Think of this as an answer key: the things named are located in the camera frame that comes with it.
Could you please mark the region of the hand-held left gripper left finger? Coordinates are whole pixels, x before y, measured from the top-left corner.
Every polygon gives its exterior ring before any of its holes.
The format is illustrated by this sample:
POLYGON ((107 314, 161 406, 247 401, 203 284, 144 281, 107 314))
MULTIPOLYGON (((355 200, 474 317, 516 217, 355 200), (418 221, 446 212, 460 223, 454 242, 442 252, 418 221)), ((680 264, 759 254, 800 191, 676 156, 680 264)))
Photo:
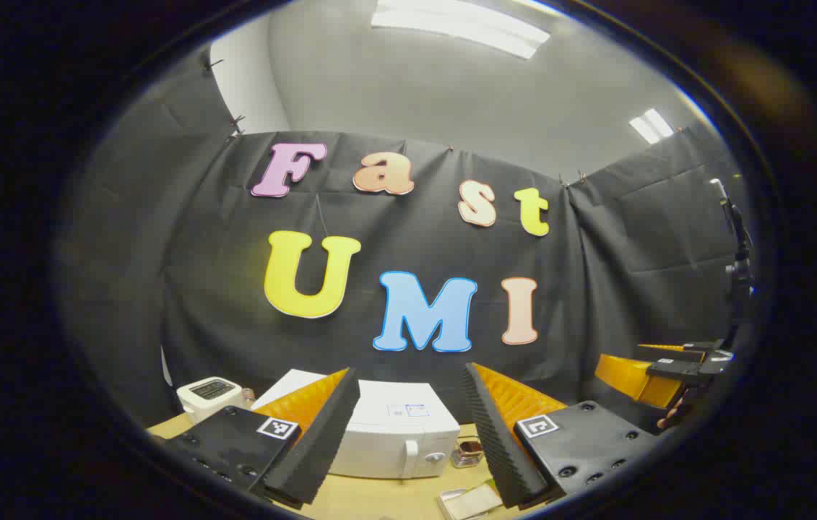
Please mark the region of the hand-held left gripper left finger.
POLYGON ((325 481, 359 397, 345 368, 255 410, 223 406, 163 448, 240 493, 300 508, 325 481))

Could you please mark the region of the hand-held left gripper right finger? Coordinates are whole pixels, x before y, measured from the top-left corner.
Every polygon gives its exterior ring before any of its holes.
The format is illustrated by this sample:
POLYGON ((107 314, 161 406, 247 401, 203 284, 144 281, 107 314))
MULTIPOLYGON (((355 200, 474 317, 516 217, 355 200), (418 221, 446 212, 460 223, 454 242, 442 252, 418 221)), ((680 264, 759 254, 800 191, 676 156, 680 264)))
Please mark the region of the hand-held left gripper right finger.
POLYGON ((596 402, 563 404, 479 363, 465 365, 463 389, 507 508, 590 493, 658 445, 655 435, 596 402))

